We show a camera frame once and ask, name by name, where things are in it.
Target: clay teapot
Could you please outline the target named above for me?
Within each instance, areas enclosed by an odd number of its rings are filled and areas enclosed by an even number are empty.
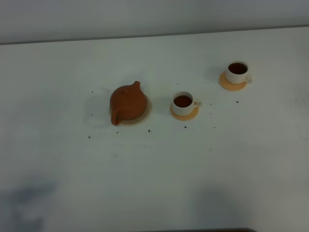
[[[132,120],[141,116],[147,107],[146,96],[140,89],[140,82],[122,86],[111,96],[112,124],[117,126],[122,120]]]

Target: table surface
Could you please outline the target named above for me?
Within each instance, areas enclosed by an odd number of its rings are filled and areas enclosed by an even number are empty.
[[[309,28],[0,46],[0,231],[308,231],[308,60]],[[115,127],[135,80],[151,115]],[[180,90],[196,119],[170,115]]]

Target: teapot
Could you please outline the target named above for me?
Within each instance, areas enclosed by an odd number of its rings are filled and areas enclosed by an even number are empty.
[[[146,96],[140,89],[140,82],[119,87],[112,93],[110,106],[112,124],[117,126],[122,120],[132,120],[141,116],[147,107]]]

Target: white teacup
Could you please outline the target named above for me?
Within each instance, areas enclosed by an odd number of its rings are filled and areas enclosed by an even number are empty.
[[[186,107],[179,107],[174,103],[174,100],[179,97],[179,96],[187,96],[191,99],[191,104],[186,106]],[[173,98],[172,98],[172,110],[175,114],[179,115],[179,116],[187,116],[189,114],[192,113],[192,111],[194,110],[194,108],[196,107],[200,107],[201,106],[201,102],[194,100],[192,95],[188,92],[178,92],[176,93]]]
[[[229,70],[230,65],[236,64],[236,63],[246,66],[247,70],[244,70],[244,72],[239,73],[239,74],[231,72]],[[230,82],[232,84],[241,84],[243,82],[246,82],[246,83],[252,82],[252,77],[249,74],[249,66],[245,62],[241,62],[241,61],[233,61],[233,62],[229,63],[226,67],[225,76],[226,76],[226,79],[228,80],[228,82]]]

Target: wooden saucer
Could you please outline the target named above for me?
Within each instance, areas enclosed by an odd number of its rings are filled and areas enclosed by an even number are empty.
[[[151,101],[149,100],[149,98],[147,96],[146,96],[146,99],[147,99],[146,110],[145,110],[145,112],[141,116],[139,116],[138,118],[132,119],[132,120],[122,120],[119,125],[135,126],[135,125],[138,125],[138,124],[142,123],[143,121],[145,121],[149,117],[149,115],[151,113],[151,110],[152,110]]]
[[[227,79],[226,79],[226,76],[225,76],[225,72],[223,72],[221,75],[220,75],[220,78],[219,78],[219,82],[221,84],[221,86],[227,90],[230,90],[230,91],[239,91],[239,90],[242,90],[243,88],[245,88],[247,86],[247,83],[246,82],[243,82],[241,84],[232,84],[230,83]]]
[[[175,114],[173,109],[172,109],[172,104],[170,105],[169,110],[170,110],[170,114],[174,118],[176,118],[177,120],[188,121],[188,120],[194,119],[197,116],[199,107],[194,108],[193,111],[191,112],[191,114],[186,115],[186,116],[179,116],[179,115]]]

